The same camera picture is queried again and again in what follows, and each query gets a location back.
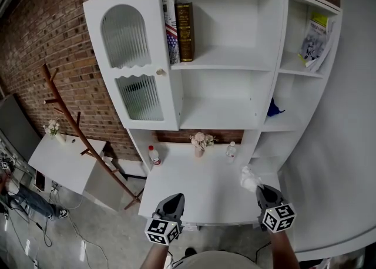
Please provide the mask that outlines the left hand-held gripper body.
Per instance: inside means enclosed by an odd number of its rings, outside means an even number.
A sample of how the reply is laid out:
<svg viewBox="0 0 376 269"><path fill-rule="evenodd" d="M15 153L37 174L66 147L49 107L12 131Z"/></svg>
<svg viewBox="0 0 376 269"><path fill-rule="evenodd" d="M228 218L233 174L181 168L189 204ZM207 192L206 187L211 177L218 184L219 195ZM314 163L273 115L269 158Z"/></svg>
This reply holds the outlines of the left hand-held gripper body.
<svg viewBox="0 0 376 269"><path fill-rule="evenodd" d="M183 230L181 217L184 205L185 197L182 193L171 195L159 202L145 227L145 235L151 243L169 246L178 238Z"/></svg>

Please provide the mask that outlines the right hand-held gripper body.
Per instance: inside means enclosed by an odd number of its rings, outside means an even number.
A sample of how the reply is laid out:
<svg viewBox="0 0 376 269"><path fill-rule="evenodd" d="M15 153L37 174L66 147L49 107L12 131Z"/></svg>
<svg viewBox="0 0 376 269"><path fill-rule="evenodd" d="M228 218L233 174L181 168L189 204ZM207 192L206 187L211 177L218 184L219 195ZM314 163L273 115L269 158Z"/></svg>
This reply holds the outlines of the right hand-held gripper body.
<svg viewBox="0 0 376 269"><path fill-rule="evenodd" d="M281 232L293 225L296 217L295 209L283 195L281 203L260 204L258 201L257 203L261 209L258 222L262 231Z"/></svg>

